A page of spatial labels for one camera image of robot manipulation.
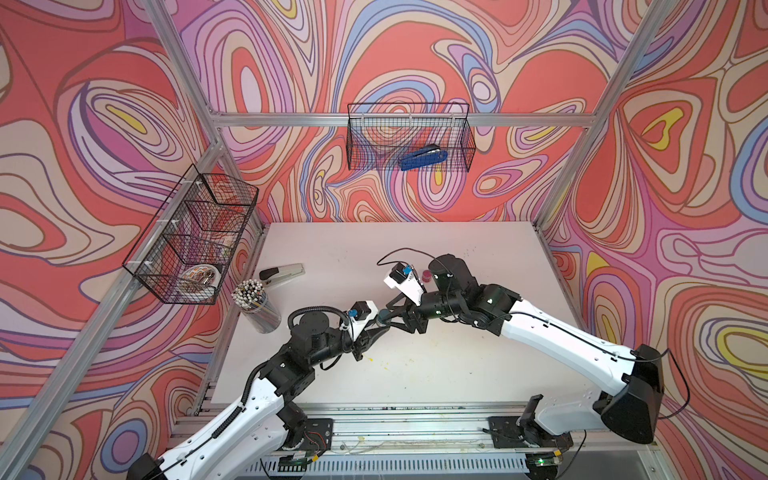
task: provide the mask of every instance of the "colorful swirl pattern wall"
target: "colorful swirl pattern wall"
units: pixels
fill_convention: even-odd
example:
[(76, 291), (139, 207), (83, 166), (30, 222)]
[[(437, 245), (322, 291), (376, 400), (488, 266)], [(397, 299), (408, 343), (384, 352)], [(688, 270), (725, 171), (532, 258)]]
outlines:
[[(215, 111), (346, 112), (468, 101), (474, 112), (593, 111), (642, 0), (186, 0), (174, 21)], [(579, 129), (478, 128), (469, 174), (350, 172), (345, 128), (232, 127), (265, 221), (530, 220)]]
[(768, 478), (767, 78), (765, 2), (680, 2), (547, 229), (589, 329), (680, 363), (682, 478)]
[[(453, 99), (477, 112), (592, 112), (647, 8), (164, 4), (210, 103), (228, 112)], [(0, 439), (207, 145), (142, 5), (0, 2)], [(590, 328), (680, 360), (692, 406), (659, 433), (685, 478), (768, 476), (767, 52), (765, 2), (681, 0), (548, 225)], [(348, 172), (343, 128), (223, 135), (268, 221), (530, 220), (579, 131), (474, 133), (472, 170), (435, 175)], [(252, 243), (247, 233), (224, 295)], [(123, 478), (142, 452), (162, 452), (225, 308), (166, 306), (141, 291), (28, 480)], [(678, 375), (667, 383), (673, 409), (684, 391)]]
[[(0, 440), (207, 147), (139, 3), (0, 2)], [(162, 451), (223, 310), (140, 290), (25, 478), (124, 478)]]

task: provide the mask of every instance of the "metal grate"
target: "metal grate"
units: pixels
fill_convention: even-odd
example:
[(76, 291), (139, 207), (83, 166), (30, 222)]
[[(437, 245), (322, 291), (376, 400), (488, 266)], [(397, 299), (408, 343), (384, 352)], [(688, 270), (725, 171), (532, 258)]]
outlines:
[[(147, 226), (123, 267), (163, 303), (213, 305), (253, 214), (259, 189), (224, 174), (197, 173), (194, 180), (185, 183), (190, 185), (184, 199), (161, 235), (144, 258), (129, 260), (150, 228)], [(216, 269), (219, 280), (215, 284), (192, 280), (194, 275), (185, 276), (185, 272), (194, 272), (190, 268), (205, 265)]]
[[(475, 139), (466, 103), (349, 104), (350, 170), (469, 171)], [(433, 146), (436, 153), (427, 153)]]
[[(306, 472), (280, 472), (278, 458), (263, 459), (266, 473), (275, 476), (301, 475), (402, 475), (455, 473), (528, 473), (525, 453), (415, 454), (415, 455), (329, 455), (309, 466)], [(246, 469), (246, 477), (264, 477), (259, 462)]]

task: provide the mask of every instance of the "clear cylindrical container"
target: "clear cylindrical container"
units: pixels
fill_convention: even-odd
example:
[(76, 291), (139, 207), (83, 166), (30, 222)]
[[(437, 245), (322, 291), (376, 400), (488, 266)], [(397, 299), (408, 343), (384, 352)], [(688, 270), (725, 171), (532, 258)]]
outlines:
[(264, 301), (261, 306), (252, 310), (243, 310), (243, 315), (259, 333), (274, 332), (280, 325), (280, 312), (272, 304), (266, 292), (264, 292)]

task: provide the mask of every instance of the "black cable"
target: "black cable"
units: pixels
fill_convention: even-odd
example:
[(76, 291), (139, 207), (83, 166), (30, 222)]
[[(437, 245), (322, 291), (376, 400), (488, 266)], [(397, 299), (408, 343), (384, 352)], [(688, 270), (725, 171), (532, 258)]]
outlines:
[(627, 360), (628, 362), (635, 362), (635, 363), (656, 362), (658, 360), (663, 359), (665, 355), (669, 355), (670, 358), (672, 359), (672, 362), (675, 365), (675, 368), (677, 368), (677, 371), (680, 373), (680, 377), (683, 379), (683, 384), (685, 385), (685, 390), (686, 390), (686, 399), (685, 399), (685, 402), (683, 403), (683, 405), (679, 409), (677, 409), (674, 413), (671, 413), (670, 415), (658, 417), (657, 419), (659, 419), (659, 420), (671, 419), (675, 415), (677, 415), (680, 412), (682, 412), (683, 410), (685, 410), (686, 407), (688, 407), (688, 404), (690, 403), (690, 387), (688, 386), (688, 381), (685, 379), (685, 375), (683, 374), (683, 370), (680, 368), (680, 365), (678, 365), (678, 363), (677, 363), (677, 359), (674, 358), (674, 354), (672, 353), (672, 350), (667, 348), (662, 353), (659, 353), (659, 356), (656, 357), (655, 359), (638, 359), (638, 358), (628, 359), (628, 358), (624, 358), (623, 356), (614, 355), (612, 352), (609, 352), (606, 349), (604, 349), (604, 348), (602, 348), (602, 347), (600, 347), (598, 345), (595, 345), (594, 343), (590, 342), (589, 340), (583, 339), (580, 336), (576, 335), (575, 333), (568, 331), (567, 329), (564, 329), (564, 328), (562, 328), (562, 327), (560, 327), (558, 325), (555, 325), (554, 323), (549, 323), (546, 320), (542, 319), (541, 317), (536, 316), (536, 315), (532, 315), (530, 313), (526, 313), (526, 312), (510, 312), (510, 313), (505, 313), (504, 315), (499, 315), (496, 318), (494, 318), (494, 320), (496, 320), (498, 318), (502, 318), (503, 316), (510, 316), (510, 315), (513, 315), (513, 314), (516, 314), (516, 313), (519, 313), (520, 315), (530, 316), (531, 318), (534, 318), (536, 320), (540, 320), (540, 321), (542, 321), (544, 323), (547, 323), (549, 326), (553, 326), (554, 328), (559, 329), (562, 332), (566, 332), (568, 335), (573, 336), (574, 338), (577, 338), (577, 339), (581, 340), (582, 342), (584, 342), (584, 343), (588, 344), (589, 346), (592, 346), (592, 347), (600, 350), (603, 353), (607, 353), (608, 355), (613, 356), (614, 358), (618, 358), (618, 359), (622, 359), (622, 360)]
[[(458, 282), (458, 280), (456, 279), (456, 275), (454, 275), (454, 274), (453, 274), (453, 272), (451, 271), (451, 269), (449, 269), (448, 267), (446, 267), (446, 266), (445, 266), (445, 264), (444, 264), (442, 261), (440, 261), (440, 260), (439, 260), (437, 257), (435, 257), (434, 255), (431, 255), (431, 254), (429, 254), (429, 253), (423, 252), (423, 251), (421, 251), (421, 250), (417, 250), (417, 249), (415, 249), (415, 248), (411, 248), (411, 247), (402, 247), (402, 248), (399, 248), (399, 249), (397, 249), (397, 250), (393, 250), (393, 251), (391, 251), (391, 252), (387, 253), (387, 254), (386, 254), (384, 257), (381, 257), (381, 258), (379, 259), (379, 261), (378, 261), (378, 262), (376, 262), (376, 265), (378, 265), (378, 266), (382, 266), (382, 265), (391, 265), (392, 263), (404, 263), (405, 265), (410, 265), (410, 263), (408, 263), (408, 262), (403, 262), (403, 261), (401, 261), (401, 260), (395, 260), (395, 261), (392, 261), (392, 262), (384, 262), (384, 263), (382, 263), (382, 260), (384, 260), (386, 257), (389, 257), (389, 256), (390, 256), (390, 255), (392, 255), (393, 253), (397, 253), (397, 252), (400, 252), (400, 251), (403, 251), (403, 250), (410, 250), (410, 251), (412, 251), (412, 252), (416, 252), (416, 253), (420, 253), (420, 254), (422, 254), (422, 255), (426, 255), (427, 257), (429, 257), (429, 258), (433, 259), (435, 262), (437, 262), (437, 263), (439, 263), (440, 265), (442, 265), (442, 267), (445, 269), (445, 271), (447, 271), (448, 273), (450, 273), (450, 274), (451, 274), (451, 282), (454, 282), (454, 281), (455, 281), (455, 282)], [(448, 308), (449, 308), (449, 310), (451, 310), (451, 315), (452, 315), (454, 318), (458, 319), (458, 316), (457, 316), (457, 315), (454, 313), (454, 311), (453, 311), (453, 307), (451, 307), (451, 303), (450, 303), (450, 301), (448, 300), (448, 294), (447, 294), (447, 293), (446, 293), (446, 295), (445, 295), (445, 303), (447, 303), (447, 304), (448, 304)], [(446, 320), (446, 319), (441, 319), (441, 320), (442, 320), (443, 322), (447, 322), (447, 323), (455, 323), (455, 321), (453, 321), (453, 322), (452, 322), (451, 320)]]
[(303, 315), (304, 313), (310, 313), (310, 312), (335, 313), (341, 318), (342, 322), (345, 322), (347, 320), (346, 313), (332, 306), (308, 306), (306, 308), (300, 308), (297, 311), (288, 315), (288, 320), (287, 320), (288, 328), (293, 330), (293, 327), (295, 326), (293, 324), (293, 319), (295, 319), (299, 315)]
[(488, 433), (489, 435), (497, 436), (500, 439), (504, 439), (507, 442), (520, 442), (521, 441), (520, 439), (513, 439), (512, 437), (508, 437), (508, 436), (504, 435), (503, 433), (494, 432), (493, 430), (483, 429), (482, 431), (484, 433)]
[(328, 368), (323, 367), (323, 364), (320, 363), (320, 369), (321, 370), (331, 370), (331, 368), (333, 368), (333, 366), (336, 365), (339, 362), (339, 360), (341, 360), (341, 355), (337, 356), (336, 359), (333, 360), (333, 363), (328, 365)]
[(203, 443), (199, 444), (199, 445), (198, 445), (197, 447), (195, 447), (195, 448), (194, 448), (194, 449), (193, 449), (191, 452), (187, 453), (187, 454), (186, 454), (186, 455), (185, 455), (183, 458), (179, 458), (179, 459), (178, 459), (178, 460), (177, 460), (175, 463), (173, 463), (172, 465), (169, 465), (169, 466), (168, 466), (168, 467), (166, 467), (165, 469), (161, 470), (161, 471), (160, 471), (160, 473), (157, 473), (157, 474), (155, 474), (154, 476), (151, 476), (151, 477), (150, 477), (148, 480), (155, 480), (157, 477), (159, 477), (160, 475), (163, 475), (163, 474), (164, 474), (165, 472), (167, 472), (168, 470), (171, 470), (171, 469), (172, 469), (173, 467), (175, 467), (176, 465), (179, 465), (180, 463), (182, 463), (182, 462), (186, 461), (186, 460), (187, 460), (187, 458), (188, 458), (189, 456), (191, 456), (191, 455), (192, 455), (193, 453), (195, 453), (197, 450), (200, 450), (201, 448), (203, 448), (203, 445), (205, 445), (206, 443), (210, 442), (210, 440), (211, 440), (212, 438), (213, 438), (213, 437), (208, 437), (208, 438), (205, 440), (205, 442), (203, 442)]
[[(245, 405), (245, 403), (248, 400), (248, 395), (250, 395), (250, 389), (253, 386), (253, 381), (256, 379), (256, 375), (259, 374), (259, 371), (261, 371), (261, 369), (264, 368), (265, 365), (266, 365), (266, 362), (263, 362), (263, 363), (259, 364), (258, 366), (256, 366), (256, 368), (254, 368), (253, 370), (250, 371), (250, 374), (248, 375), (248, 379), (245, 382), (245, 389), (243, 389), (243, 396), (240, 397), (240, 403), (242, 403), (243, 406)], [(189, 453), (187, 453), (183, 458), (179, 458), (175, 463), (173, 463), (173, 464), (169, 465), (168, 467), (166, 467), (165, 469), (161, 470), (160, 473), (150, 477), (148, 480), (155, 480), (157, 477), (159, 477), (160, 475), (163, 475), (165, 472), (167, 472), (168, 470), (172, 469), (176, 465), (179, 465), (180, 463), (184, 462), (188, 457), (190, 457), (197, 450), (200, 450), (201, 448), (203, 448), (203, 445), (207, 444), (208, 442), (210, 442), (213, 439), (219, 438), (219, 435), (221, 435), (221, 433), (225, 429), (227, 429), (227, 427), (230, 426), (230, 424), (234, 421), (234, 419), (236, 419), (237, 416), (241, 412), (243, 412), (244, 410), (245, 410), (244, 407), (241, 407), (241, 406), (235, 407), (235, 410), (233, 410), (229, 414), (229, 416), (223, 422), (221, 422), (221, 425), (216, 427), (216, 430), (214, 430), (214, 433), (212, 433), (210, 435), (210, 437), (205, 439), (205, 442), (199, 444), (197, 447), (195, 447)]]
[(261, 459), (261, 457), (259, 457), (259, 463), (261, 464), (261, 469), (264, 470), (264, 475), (266, 475), (269, 480), (272, 480), (270, 474), (266, 473), (266, 468), (264, 468), (264, 461)]
[(687, 407), (688, 404), (690, 403), (690, 387), (688, 386), (688, 381), (685, 379), (685, 375), (683, 375), (683, 370), (677, 364), (677, 360), (674, 358), (674, 354), (672, 352), (670, 352), (670, 358), (672, 359), (672, 362), (674, 363), (675, 367), (677, 367), (677, 371), (680, 373), (680, 377), (683, 379), (683, 384), (685, 385), (685, 391), (686, 391), (686, 399), (685, 399), (685, 403), (683, 403), (683, 406), (681, 406), (679, 409), (675, 410), (674, 413), (671, 413), (669, 415), (665, 415), (665, 416), (659, 417), (658, 418), (659, 420), (671, 419), (672, 417), (674, 417), (678, 413), (680, 413), (683, 410), (685, 410), (685, 407)]
[(581, 447), (584, 446), (584, 442), (586, 442), (586, 441), (587, 441), (587, 431), (584, 430), (584, 438), (581, 439), (581, 445), (579, 445), (578, 449), (576, 449), (576, 453), (574, 453), (574, 458), (571, 458), (571, 461), (568, 463), (568, 466), (565, 467), (565, 470), (560, 472), (560, 475), (554, 477), (554, 480), (559, 480), (560, 478), (563, 478), (563, 475), (565, 475), (565, 472), (567, 472), (568, 469), (571, 467), (571, 465), (573, 465), (574, 462), (576, 462), (576, 457), (577, 457), (578, 453), (581, 451)]

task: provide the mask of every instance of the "silver stapler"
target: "silver stapler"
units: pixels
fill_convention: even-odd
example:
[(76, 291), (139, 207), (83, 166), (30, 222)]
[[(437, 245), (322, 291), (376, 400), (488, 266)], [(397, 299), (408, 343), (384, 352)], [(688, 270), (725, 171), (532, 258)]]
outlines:
[(281, 285), (289, 280), (304, 274), (304, 265), (291, 263), (290, 265), (273, 266), (259, 272), (259, 280), (264, 287)]

